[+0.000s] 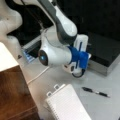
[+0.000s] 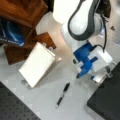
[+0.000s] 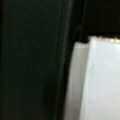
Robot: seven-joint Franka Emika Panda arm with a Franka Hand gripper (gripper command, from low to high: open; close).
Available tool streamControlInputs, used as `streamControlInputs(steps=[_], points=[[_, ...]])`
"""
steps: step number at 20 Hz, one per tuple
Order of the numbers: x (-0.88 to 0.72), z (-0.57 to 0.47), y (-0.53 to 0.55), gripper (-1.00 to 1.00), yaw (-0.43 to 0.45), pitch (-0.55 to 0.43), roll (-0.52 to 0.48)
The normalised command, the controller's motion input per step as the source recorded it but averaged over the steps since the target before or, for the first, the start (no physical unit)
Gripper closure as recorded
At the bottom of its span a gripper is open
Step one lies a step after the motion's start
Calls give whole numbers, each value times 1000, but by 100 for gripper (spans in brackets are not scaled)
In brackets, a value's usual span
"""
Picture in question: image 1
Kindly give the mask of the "blue white gripper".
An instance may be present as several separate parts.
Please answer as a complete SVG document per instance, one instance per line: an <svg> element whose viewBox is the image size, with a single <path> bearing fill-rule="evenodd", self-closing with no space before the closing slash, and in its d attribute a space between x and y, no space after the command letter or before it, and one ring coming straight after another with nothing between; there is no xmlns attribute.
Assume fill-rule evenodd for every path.
<svg viewBox="0 0 120 120"><path fill-rule="evenodd" d="M69 47L69 49L72 53L72 58L69 64L63 66L63 69L71 74L83 74L88 66L91 55L85 51L78 50L75 47Z"/></svg>

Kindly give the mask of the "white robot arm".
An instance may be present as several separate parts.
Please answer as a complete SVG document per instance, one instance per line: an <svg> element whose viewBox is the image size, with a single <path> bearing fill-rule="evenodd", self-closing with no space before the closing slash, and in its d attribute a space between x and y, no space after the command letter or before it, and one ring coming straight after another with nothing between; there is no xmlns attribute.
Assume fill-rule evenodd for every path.
<svg viewBox="0 0 120 120"><path fill-rule="evenodd" d="M91 55L86 51L88 36L61 11L55 0L21 0L24 6L39 6L53 25L41 31L39 60L44 66L62 65L73 76L83 76Z"/></svg>

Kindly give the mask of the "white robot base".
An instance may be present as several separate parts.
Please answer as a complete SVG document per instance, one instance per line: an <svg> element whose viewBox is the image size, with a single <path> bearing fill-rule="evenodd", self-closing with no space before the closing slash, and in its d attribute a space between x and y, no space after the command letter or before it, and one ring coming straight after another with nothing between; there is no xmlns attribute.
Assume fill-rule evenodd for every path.
<svg viewBox="0 0 120 120"><path fill-rule="evenodd" d="M21 15L11 9L5 0L0 0L0 42L2 42L14 57L21 55L18 39L11 32L22 25Z"/></svg>

